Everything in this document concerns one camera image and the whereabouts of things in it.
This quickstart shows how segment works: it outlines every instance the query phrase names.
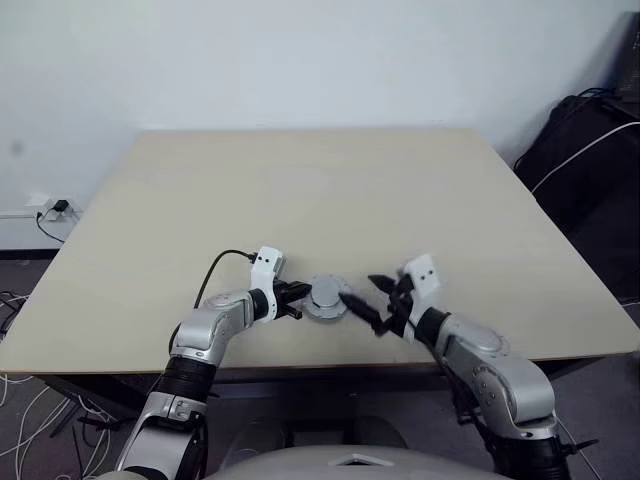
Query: wooden table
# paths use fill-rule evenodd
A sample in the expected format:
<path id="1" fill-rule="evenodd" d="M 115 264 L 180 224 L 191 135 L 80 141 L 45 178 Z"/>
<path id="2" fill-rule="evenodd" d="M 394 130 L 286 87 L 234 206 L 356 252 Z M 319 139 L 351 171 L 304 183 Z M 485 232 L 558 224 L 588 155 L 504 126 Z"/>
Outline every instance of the wooden table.
<path id="1" fill-rule="evenodd" d="M 285 253 L 282 278 L 344 277 L 435 259 L 441 308 L 532 359 L 628 352 L 640 334 L 500 157 L 465 129 L 142 134 L 0 344 L 0 370 L 158 372 L 211 260 Z M 248 287 L 226 258 L 208 292 Z M 238 335 L 223 367 L 425 365 L 421 345 L 282 318 Z"/>

